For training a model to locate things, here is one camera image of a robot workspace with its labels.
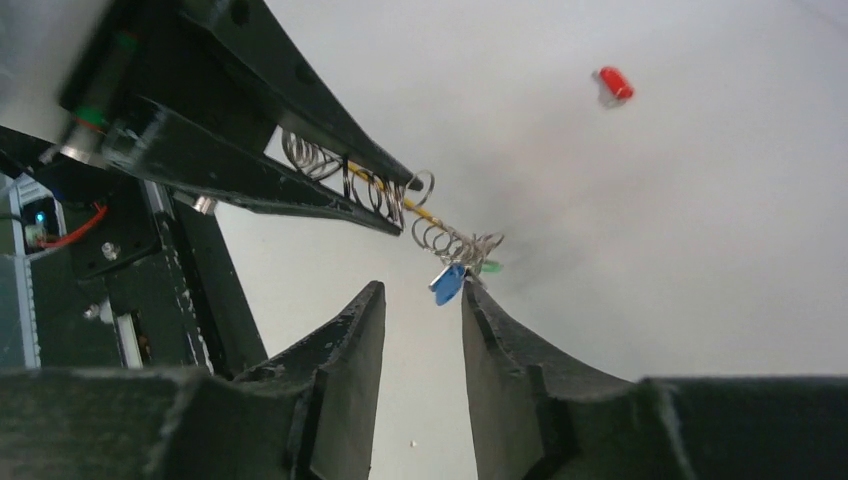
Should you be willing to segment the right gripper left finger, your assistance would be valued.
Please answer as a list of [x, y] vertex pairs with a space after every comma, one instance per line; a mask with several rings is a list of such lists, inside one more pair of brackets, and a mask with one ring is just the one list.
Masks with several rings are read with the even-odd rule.
[[236, 377], [252, 392], [293, 403], [286, 478], [369, 477], [385, 319], [385, 286], [371, 281], [334, 318]]

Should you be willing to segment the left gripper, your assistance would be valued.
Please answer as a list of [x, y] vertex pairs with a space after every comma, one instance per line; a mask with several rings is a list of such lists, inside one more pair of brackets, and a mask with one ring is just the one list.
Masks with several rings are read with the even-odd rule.
[[60, 103], [58, 145], [136, 178], [261, 214], [342, 220], [388, 235], [385, 216], [264, 155], [276, 128], [415, 191], [264, 1], [113, 1]]

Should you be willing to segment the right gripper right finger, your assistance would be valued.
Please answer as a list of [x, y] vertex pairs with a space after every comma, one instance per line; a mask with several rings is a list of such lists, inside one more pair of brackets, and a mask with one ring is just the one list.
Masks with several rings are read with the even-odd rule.
[[551, 479], [599, 438], [582, 408], [629, 382], [598, 370], [510, 316], [479, 284], [462, 294], [462, 340], [481, 479]]

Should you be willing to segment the keyring bunch with coloured tags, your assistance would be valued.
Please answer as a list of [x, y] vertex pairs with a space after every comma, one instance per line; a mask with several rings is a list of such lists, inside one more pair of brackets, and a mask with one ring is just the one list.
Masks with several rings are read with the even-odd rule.
[[344, 196], [408, 231], [421, 250], [440, 260], [442, 270], [428, 285], [436, 305], [449, 303], [467, 282], [483, 285], [483, 274], [503, 270], [491, 257], [503, 234], [466, 235], [424, 208], [435, 187], [431, 171], [420, 170], [406, 183], [393, 182], [287, 130], [281, 132], [281, 147], [296, 171], [318, 182], [340, 178]]

